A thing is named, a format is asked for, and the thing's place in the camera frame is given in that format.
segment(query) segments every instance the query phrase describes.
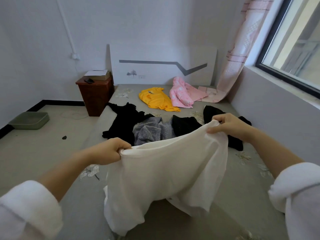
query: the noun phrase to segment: pink clothing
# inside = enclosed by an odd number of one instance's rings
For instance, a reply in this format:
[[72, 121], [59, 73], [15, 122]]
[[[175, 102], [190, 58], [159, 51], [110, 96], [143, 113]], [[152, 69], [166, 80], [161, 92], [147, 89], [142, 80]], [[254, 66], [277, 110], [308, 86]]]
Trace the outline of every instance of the pink clothing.
[[176, 76], [173, 79], [173, 87], [170, 90], [172, 105], [181, 108], [192, 108], [193, 102], [208, 95], [184, 82], [181, 77]]

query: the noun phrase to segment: black window frame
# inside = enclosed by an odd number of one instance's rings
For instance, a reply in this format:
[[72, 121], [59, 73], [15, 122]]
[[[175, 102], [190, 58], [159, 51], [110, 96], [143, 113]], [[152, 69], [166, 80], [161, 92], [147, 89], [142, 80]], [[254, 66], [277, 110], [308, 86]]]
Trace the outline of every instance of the black window frame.
[[263, 61], [263, 59], [264, 59], [272, 41], [273, 41], [274, 36], [277, 33], [278, 28], [281, 25], [283, 18], [285, 17], [285, 15], [290, 7], [291, 2], [292, 2], [292, 0], [283, 0], [282, 5], [279, 9], [278, 15], [276, 16], [274, 23], [270, 29], [270, 32], [266, 38], [266, 41], [260, 51], [260, 54], [258, 56], [258, 59], [256, 61], [255, 66], [257, 68], [261, 69], [262, 71], [269, 73], [270, 75], [275, 76], [276, 78], [279, 78], [279, 79], [285, 81], [286, 83], [291, 84], [291, 85], [299, 88], [300, 90], [320, 99], [320, 90], [318, 90], [314, 87], [311, 87], [310, 85], [305, 84], [301, 81], [298, 81], [298, 80], [286, 75], [285, 73], [282, 73], [276, 69], [273, 69], [267, 65], [262, 64], [262, 61]]

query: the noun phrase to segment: gray towel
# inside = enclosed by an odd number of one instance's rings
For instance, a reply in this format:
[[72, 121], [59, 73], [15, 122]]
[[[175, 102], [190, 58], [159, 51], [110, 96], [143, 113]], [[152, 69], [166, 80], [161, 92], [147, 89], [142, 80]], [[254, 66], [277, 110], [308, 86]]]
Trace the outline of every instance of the gray towel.
[[176, 137], [172, 129], [172, 118], [163, 123], [161, 117], [150, 117], [133, 128], [134, 145]]

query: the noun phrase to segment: person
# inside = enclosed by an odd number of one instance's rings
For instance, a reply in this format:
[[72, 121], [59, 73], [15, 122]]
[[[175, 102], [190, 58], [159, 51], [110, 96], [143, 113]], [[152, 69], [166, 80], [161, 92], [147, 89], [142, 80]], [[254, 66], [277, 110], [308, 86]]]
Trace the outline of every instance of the person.
[[[262, 131], [230, 113], [214, 116], [220, 125], [207, 133], [224, 132], [254, 146], [273, 177], [269, 197], [285, 213], [289, 238], [318, 239], [320, 230], [320, 167], [304, 162]], [[131, 145], [109, 139], [75, 153], [44, 174], [38, 181], [26, 181], [0, 198], [0, 239], [54, 238], [62, 228], [58, 202], [74, 180], [91, 164], [107, 165], [120, 160], [119, 150]]]

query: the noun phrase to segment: brown wooden nightstand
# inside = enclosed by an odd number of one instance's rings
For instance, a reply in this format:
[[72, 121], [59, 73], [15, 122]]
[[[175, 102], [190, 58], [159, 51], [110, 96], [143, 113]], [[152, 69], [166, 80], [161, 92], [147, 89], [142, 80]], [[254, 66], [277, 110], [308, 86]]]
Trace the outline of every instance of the brown wooden nightstand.
[[86, 83], [84, 81], [85, 78], [86, 76], [83, 76], [76, 82], [79, 86], [85, 107], [89, 116], [100, 116], [106, 103], [109, 102], [115, 92], [113, 77], [111, 76], [105, 81], [95, 80], [92, 84]]

